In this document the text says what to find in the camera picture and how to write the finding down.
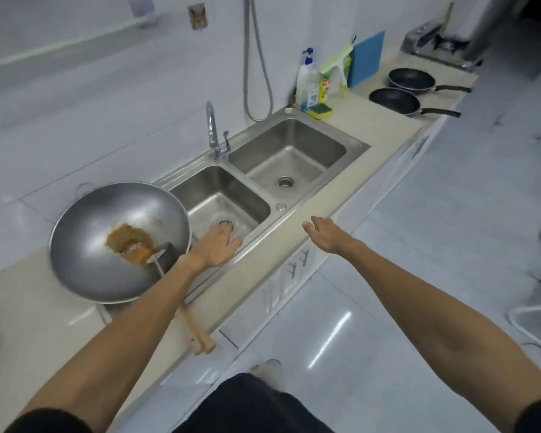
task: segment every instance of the countertop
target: countertop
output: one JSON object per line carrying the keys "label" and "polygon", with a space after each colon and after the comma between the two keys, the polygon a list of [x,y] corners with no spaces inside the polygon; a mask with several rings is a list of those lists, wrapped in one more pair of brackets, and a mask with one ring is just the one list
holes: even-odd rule
{"label": "countertop", "polygon": [[[476,79],[473,74],[399,55],[352,92],[331,97],[328,104],[334,113],[324,121],[371,148],[190,304],[210,331],[219,327],[303,243],[304,220],[311,215],[331,215],[404,143],[418,137],[436,120],[431,115],[405,117],[368,101],[370,91],[382,86],[392,66],[424,69],[438,84],[470,86]],[[450,108],[460,101],[460,95],[441,92],[420,99],[425,106]],[[37,250],[0,273],[0,432],[44,382],[103,327],[93,304],[72,295],[52,275],[46,249]],[[188,348],[177,317],[123,409],[186,356]]]}

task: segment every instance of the pan handle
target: pan handle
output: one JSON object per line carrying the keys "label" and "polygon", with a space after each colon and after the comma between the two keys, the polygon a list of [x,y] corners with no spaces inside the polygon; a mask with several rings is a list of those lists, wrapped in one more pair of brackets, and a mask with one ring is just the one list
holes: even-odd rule
{"label": "pan handle", "polygon": [[438,85],[438,86],[435,86],[435,91],[441,91],[443,89],[448,89],[450,91],[473,92],[473,88],[468,88],[467,86],[457,86],[457,85]]}
{"label": "pan handle", "polygon": [[452,117],[459,118],[461,116],[460,112],[457,111],[450,111],[448,109],[437,109],[437,108],[422,108],[420,111],[420,114],[445,114],[450,115]]}

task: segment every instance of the person's left hand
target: person's left hand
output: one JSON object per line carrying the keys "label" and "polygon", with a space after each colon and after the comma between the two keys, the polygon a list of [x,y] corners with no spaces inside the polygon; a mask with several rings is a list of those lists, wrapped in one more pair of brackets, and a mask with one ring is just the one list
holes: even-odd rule
{"label": "person's left hand", "polygon": [[231,232],[232,225],[230,223],[211,226],[209,232],[199,241],[193,243],[186,256],[197,263],[201,270],[226,263],[242,245],[242,239],[239,237],[230,241]]}

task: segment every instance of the double basin sink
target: double basin sink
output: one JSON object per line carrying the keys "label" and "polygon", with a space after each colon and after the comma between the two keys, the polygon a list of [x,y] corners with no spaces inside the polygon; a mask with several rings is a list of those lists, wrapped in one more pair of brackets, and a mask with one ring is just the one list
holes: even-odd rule
{"label": "double basin sink", "polygon": [[275,112],[213,151],[155,182],[185,206],[193,238],[228,222],[243,244],[232,260],[191,285],[193,301],[369,146],[292,108]]}

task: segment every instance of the hose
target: hose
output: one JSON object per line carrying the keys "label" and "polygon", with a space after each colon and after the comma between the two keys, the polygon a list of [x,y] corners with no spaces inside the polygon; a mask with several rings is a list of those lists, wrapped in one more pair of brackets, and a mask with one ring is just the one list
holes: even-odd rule
{"label": "hose", "polygon": [[[249,50],[250,50],[250,10],[252,9],[252,25],[254,27],[254,38],[257,42],[258,55],[261,58],[261,67],[262,73],[265,76],[265,82],[267,83],[267,90],[269,92],[269,113],[263,118],[255,118],[250,113],[249,109]],[[245,0],[245,57],[244,57],[244,68],[243,68],[243,78],[242,78],[242,90],[243,90],[243,102],[245,105],[246,115],[252,121],[265,121],[272,114],[273,108],[273,98],[271,91],[271,82],[267,74],[267,66],[265,65],[265,60],[262,57],[261,50],[261,36],[258,32],[258,21],[257,21],[257,10],[254,6],[254,0]]]}

